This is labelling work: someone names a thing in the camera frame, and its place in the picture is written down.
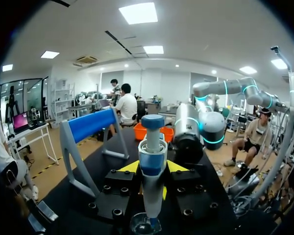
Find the person sitting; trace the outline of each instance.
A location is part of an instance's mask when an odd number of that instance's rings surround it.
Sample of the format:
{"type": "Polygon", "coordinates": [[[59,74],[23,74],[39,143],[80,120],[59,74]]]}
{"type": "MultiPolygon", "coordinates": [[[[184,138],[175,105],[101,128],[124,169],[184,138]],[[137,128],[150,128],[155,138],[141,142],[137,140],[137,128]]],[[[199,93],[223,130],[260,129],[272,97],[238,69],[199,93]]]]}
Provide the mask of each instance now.
{"type": "MultiPolygon", "coordinates": [[[[119,99],[116,107],[116,111],[120,112],[119,123],[131,125],[134,123],[133,116],[137,114],[137,101],[131,94],[131,86],[127,83],[121,86],[121,98],[119,99]]],[[[114,126],[110,126],[110,131],[112,135],[115,135],[114,126]]]]}
{"type": "Polygon", "coordinates": [[[239,149],[247,152],[245,165],[249,166],[253,158],[258,154],[263,142],[265,142],[264,155],[266,155],[272,138],[268,124],[271,112],[263,108],[260,113],[260,118],[253,120],[245,130],[244,138],[239,138],[234,141],[232,145],[232,159],[224,162],[224,166],[235,166],[236,155],[239,149]]]}
{"type": "Polygon", "coordinates": [[[17,185],[20,185],[25,179],[28,187],[32,191],[32,196],[34,200],[38,200],[38,188],[34,185],[29,174],[27,164],[24,160],[15,160],[10,153],[9,147],[6,143],[5,136],[3,134],[1,125],[0,125],[0,173],[11,163],[16,162],[18,173],[16,175],[15,181],[11,182],[8,186],[10,189],[14,189],[17,185]]]}

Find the black hair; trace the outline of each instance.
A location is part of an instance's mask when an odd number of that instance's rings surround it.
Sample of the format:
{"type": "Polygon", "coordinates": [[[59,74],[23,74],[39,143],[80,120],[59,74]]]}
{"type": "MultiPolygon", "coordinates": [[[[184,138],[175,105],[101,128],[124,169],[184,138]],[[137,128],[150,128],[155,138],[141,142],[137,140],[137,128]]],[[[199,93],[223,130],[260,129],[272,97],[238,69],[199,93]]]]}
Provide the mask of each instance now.
{"type": "Polygon", "coordinates": [[[121,90],[124,91],[125,94],[131,93],[131,86],[128,83],[125,83],[121,86],[121,90]]]}
{"type": "Polygon", "coordinates": [[[112,84],[112,83],[118,83],[118,81],[117,81],[117,79],[112,79],[111,81],[110,81],[110,83],[112,84]]]}
{"type": "Polygon", "coordinates": [[[267,108],[262,108],[261,111],[260,111],[261,114],[264,114],[268,117],[271,117],[271,112],[269,111],[269,109],[267,108]]]}

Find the orange container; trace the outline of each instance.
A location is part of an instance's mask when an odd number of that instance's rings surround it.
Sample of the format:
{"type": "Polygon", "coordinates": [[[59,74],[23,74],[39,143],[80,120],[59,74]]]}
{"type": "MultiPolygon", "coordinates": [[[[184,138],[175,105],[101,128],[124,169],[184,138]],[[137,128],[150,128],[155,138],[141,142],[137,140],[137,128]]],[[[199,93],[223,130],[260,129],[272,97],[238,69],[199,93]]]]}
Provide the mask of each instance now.
{"type": "Polygon", "coordinates": [[[135,139],[142,141],[147,133],[147,129],[143,127],[141,123],[137,123],[134,126],[134,132],[135,132],[135,139]]]}
{"type": "MultiPolygon", "coordinates": [[[[141,123],[137,123],[134,126],[134,132],[135,132],[135,139],[142,141],[147,133],[147,129],[142,126],[141,123]]],[[[160,128],[160,132],[165,135],[165,141],[167,143],[172,141],[174,131],[171,128],[168,127],[162,127],[160,128]]]]}
{"type": "Polygon", "coordinates": [[[173,135],[174,135],[174,131],[172,128],[168,128],[168,127],[161,127],[160,128],[160,132],[163,133],[165,135],[165,141],[167,143],[171,142],[173,139],[173,135]]]}

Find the black shorts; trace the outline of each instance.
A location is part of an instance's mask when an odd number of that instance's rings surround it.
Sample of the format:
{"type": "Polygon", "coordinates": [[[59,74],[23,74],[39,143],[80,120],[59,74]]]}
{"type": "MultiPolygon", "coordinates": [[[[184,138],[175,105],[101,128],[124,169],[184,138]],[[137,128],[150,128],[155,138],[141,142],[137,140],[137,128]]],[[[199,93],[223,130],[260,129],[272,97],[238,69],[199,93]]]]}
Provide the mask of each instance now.
{"type": "Polygon", "coordinates": [[[253,143],[250,142],[249,139],[247,139],[247,141],[245,142],[244,150],[246,152],[248,152],[251,147],[255,147],[256,148],[256,154],[255,154],[255,156],[256,156],[259,153],[260,145],[259,144],[253,144],[253,143]]]}

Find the clear plastic cup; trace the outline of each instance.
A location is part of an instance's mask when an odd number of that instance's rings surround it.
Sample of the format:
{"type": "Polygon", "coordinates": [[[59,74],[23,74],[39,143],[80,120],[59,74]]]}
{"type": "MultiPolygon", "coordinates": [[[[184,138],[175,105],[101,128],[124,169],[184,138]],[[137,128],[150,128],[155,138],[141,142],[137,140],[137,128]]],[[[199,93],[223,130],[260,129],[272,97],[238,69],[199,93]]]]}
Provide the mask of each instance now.
{"type": "Polygon", "coordinates": [[[136,235],[153,235],[161,231],[157,218],[148,218],[145,212],[138,213],[131,218],[130,228],[136,235]]]}

